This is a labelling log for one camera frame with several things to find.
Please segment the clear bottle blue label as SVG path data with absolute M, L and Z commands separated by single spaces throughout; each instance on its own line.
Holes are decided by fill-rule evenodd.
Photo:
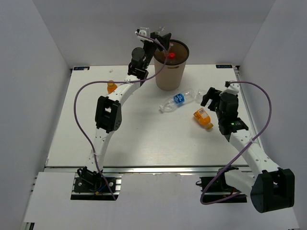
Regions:
M 191 102 L 201 103 L 203 95 L 206 93 L 204 90 L 195 90 L 192 88 L 186 89 L 170 98 L 159 105 L 159 110 L 162 113 L 170 113 L 183 105 Z

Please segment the small clear bottle red cap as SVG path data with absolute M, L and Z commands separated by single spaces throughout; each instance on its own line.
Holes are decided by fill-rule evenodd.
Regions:
M 160 26 L 157 30 L 156 30 L 156 34 L 157 35 L 165 35 L 167 34 L 165 27 L 164 26 Z M 169 60 L 173 60 L 175 58 L 175 53 L 172 51 L 174 44 L 172 43 L 172 41 L 170 40 L 170 47 L 168 51 L 163 51 L 163 54 L 165 57 L 167 57 Z

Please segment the orange juice bottle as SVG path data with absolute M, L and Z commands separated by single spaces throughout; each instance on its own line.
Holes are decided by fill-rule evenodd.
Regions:
M 117 89 L 117 84 L 113 80 L 109 80 L 107 83 L 107 92 L 111 94 L 113 91 Z
M 206 130 L 213 128 L 211 118 L 203 108 L 197 110 L 193 115 L 196 121 Z

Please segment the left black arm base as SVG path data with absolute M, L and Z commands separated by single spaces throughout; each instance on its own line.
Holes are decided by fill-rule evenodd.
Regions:
M 77 170 L 73 181 L 71 200 L 115 201 L 120 192 L 119 177 L 105 176 L 91 172 L 87 167 Z

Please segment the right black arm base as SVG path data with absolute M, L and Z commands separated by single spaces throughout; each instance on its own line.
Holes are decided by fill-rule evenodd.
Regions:
M 230 166 L 215 179 L 215 176 L 222 170 L 197 172 L 199 177 L 195 185 L 201 188 L 200 203 L 210 204 L 231 204 L 247 203 L 247 196 L 233 186 L 226 183 L 225 173 L 230 170 L 238 170 L 238 167 Z

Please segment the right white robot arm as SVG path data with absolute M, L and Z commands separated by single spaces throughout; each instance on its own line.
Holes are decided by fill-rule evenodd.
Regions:
M 282 169 L 264 152 L 251 136 L 248 126 L 238 116 L 239 85 L 231 84 L 225 91 L 211 87 L 203 96 L 201 105 L 208 106 L 218 118 L 220 133 L 238 150 L 248 164 L 253 177 L 232 166 L 234 160 L 217 174 L 217 187 L 228 191 L 231 187 L 238 194 L 250 198 L 259 213 L 293 207 L 295 203 L 295 175 Z

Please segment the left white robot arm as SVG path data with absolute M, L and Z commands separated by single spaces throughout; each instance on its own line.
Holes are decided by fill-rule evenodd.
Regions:
M 170 47 L 171 33 L 159 35 L 152 32 L 144 35 L 140 29 L 135 34 L 143 42 L 143 47 L 133 49 L 131 61 L 128 65 L 128 75 L 124 81 L 108 96 L 100 96 L 95 112 L 95 136 L 90 142 L 92 151 L 86 169 L 93 173 L 101 173 L 103 161 L 110 139 L 119 129 L 122 122 L 121 106 L 143 83 L 149 80 L 147 68 L 157 49 L 167 53 Z

